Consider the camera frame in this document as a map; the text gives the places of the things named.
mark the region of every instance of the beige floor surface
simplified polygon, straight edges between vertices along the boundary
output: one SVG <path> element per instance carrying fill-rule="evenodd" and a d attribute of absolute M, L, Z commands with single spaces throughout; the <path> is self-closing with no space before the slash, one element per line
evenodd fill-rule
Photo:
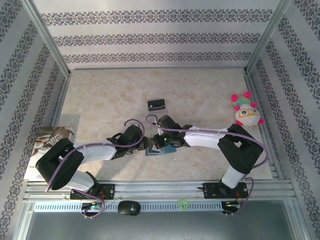
<path fill-rule="evenodd" d="M 147 101 L 164 98 L 169 115 L 181 126 L 227 128 L 235 122 L 231 95 L 247 91 L 241 69 L 100 69 L 75 70 L 59 126 L 72 126 L 78 143 L 99 142 L 125 130 L 127 119 L 145 125 Z M 156 130 L 147 127 L 147 135 Z M 258 127 L 250 132 L 260 140 Z M 144 151 L 80 166 L 99 180 L 219 180 L 228 162 L 206 147 L 179 148 L 176 153 L 145 156 Z M 254 169 L 254 179 L 272 179 L 268 164 Z"/>

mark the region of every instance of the striped wallpaper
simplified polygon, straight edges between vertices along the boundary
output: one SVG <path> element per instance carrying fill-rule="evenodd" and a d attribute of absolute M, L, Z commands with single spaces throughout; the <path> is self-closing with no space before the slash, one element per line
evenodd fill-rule
<path fill-rule="evenodd" d="M 320 239 L 320 1 L 293 0 L 251 76 L 311 239 Z"/>
<path fill-rule="evenodd" d="M 34 0 L 70 69 L 245 67 L 279 0 Z"/>
<path fill-rule="evenodd" d="M 0 240 L 10 239 L 24 174 L 41 126 L 53 120 L 64 83 L 19 0 L 0 0 Z"/>

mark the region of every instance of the pink plush ears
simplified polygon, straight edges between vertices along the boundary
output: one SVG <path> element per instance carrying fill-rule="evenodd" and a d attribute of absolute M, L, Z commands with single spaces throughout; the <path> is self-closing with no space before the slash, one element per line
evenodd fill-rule
<path fill-rule="evenodd" d="M 243 123 L 242 123 L 242 122 L 240 122 L 239 120 L 237 120 L 235 123 L 236 123 L 236 124 L 238 124 L 238 125 L 240 125 L 240 126 L 242 126 L 242 125 L 243 125 Z"/>
<path fill-rule="evenodd" d="M 250 104 L 250 106 L 253 107 L 253 108 L 256 108 L 256 107 L 258 107 L 258 103 L 252 102 L 252 103 Z"/>
<path fill-rule="evenodd" d="M 233 94 L 231 96 L 231 102 L 235 103 L 237 100 L 239 99 L 238 95 L 237 94 Z"/>
<path fill-rule="evenodd" d="M 246 99 L 250 99 L 251 98 L 251 92 L 250 91 L 246 91 L 242 96 L 244 96 Z"/>

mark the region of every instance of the purple cable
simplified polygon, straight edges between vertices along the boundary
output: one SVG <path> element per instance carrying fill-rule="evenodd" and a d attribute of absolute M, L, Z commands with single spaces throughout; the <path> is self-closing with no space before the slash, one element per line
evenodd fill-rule
<path fill-rule="evenodd" d="M 142 127 L 142 136 L 141 138 L 135 142 L 135 143 L 132 143 L 132 144 L 129 144 L 129 145 L 119 145 L 119 144 L 112 144 L 112 143 L 103 143 L 103 142 L 98 142 L 98 143 L 88 143 L 88 144 L 85 144 L 85 145 L 82 145 L 82 146 L 78 146 L 76 148 L 74 148 L 73 150 L 71 150 L 70 152 L 67 153 L 67 155 L 65 155 L 65 157 L 62 159 L 62 161 L 59 163 L 58 167 L 55 169 L 54 173 L 52 174 L 49 182 L 48 182 L 48 185 L 46 186 L 45 188 L 45 192 L 47 193 L 49 191 L 49 189 L 51 188 L 59 170 L 61 169 L 62 165 L 65 163 L 65 161 L 68 159 L 68 157 L 73 154 L 74 152 L 78 151 L 79 149 L 84 149 L 84 148 L 88 148 L 88 147 L 93 147 L 93 146 L 111 146 L 111 147 L 120 147 L 120 148 L 130 148 L 130 147 L 133 147 L 137 144 L 139 144 L 142 139 L 144 138 L 145 136 L 145 126 L 142 124 L 142 122 L 140 122 L 139 120 L 137 119 L 129 119 L 127 120 L 125 123 L 124 123 L 124 126 L 127 125 L 128 122 L 130 121 L 136 121 L 137 123 L 139 123 Z"/>
<path fill-rule="evenodd" d="M 243 139 L 248 139 L 258 145 L 260 145 L 263 150 L 265 151 L 265 159 L 260 162 L 259 164 L 257 165 L 254 165 L 253 166 L 253 169 L 257 168 L 257 167 L 260 167 L 261 165 L 265 164 L 267 162 L 267 160 L 269 159 L 269 153 L 268 153 L 268 150 L 266 148 L 265 145 L 263 145 L 261 142 L 255 140 L 254 138 L 252 137 L 249 137 L 249 136 L 246 136 L 246 135 L 242 135 L 242 134 L 239 134 L 239 133 L 233 133 L 233 132 L 228 132 L 228 131 L 217 131 L 217 130 L 205 130 L 205 129 L 199 129 L 199 130 L 187 130 L 187 129 L 171 129 L 171 128 L 165 128 L 165 127 L 161 127 L 161 126 L 157 126 L 157 125 L 154 125 L 152 122 L 150 122 L 148 120 L 149 117 L 155 117 L 155 120 L 158 121 L 158 117 L 154 114 L 149 114 L 145 117 L 145 120 L 148 122 L 148 124 L 150 124 L 151 126 L 153 126 L 154 128 L 156 129 L 161 129 L 161 130 L 165 130 L 165 131 L 169 131 L 169 132 L 184 132 L 184 133 L 209 133 L 209 134 L 225 134 L 225 135 L 231 135 L 231 136 L 236 136 L 236 137 L 240 137 L 240 138 L 243 138 Z"/>
<path fill-rule="evenodd" d="M 100 214 L 102 214 L 103 211 L 105 210 L 105 208 L 106 208 L 105 201 L 103 201 L 103 200 L 100 199 L 99 197 L 93 196 L 93 195 L 91 195 L 91 194 L 88 194 L 88 193 L 86 193 L 86 192 L 84 192 L 84 191 L 81 191 L 81 190 L 78 190 L 78 189 L 75 189 L 75 188 L 71 189 L 71 192 L 72 192 L 72 191 L 76 191 L 76 192 L 78 192 L 78 193 L 80 193 L 80 194 L 82 194 L 82 195 L 85 195 L 85 196 L 89 197 L 89 198 L 97 199 L 97 200 L 101 201 L 101 209 L 100 209 L 100 211 L 98 211 L 95 215 L 93 215 L 93 216 L 87 216 L 87 215 L 86 215 L 87 210 L 85 210 L 83 213 L 81 212 L 81 214 L 84 216 L 85 219 L 93 219 L 93 218 L 95 218 L 95 217 L 98 217 L 98 216 L 99 216 Z"/>

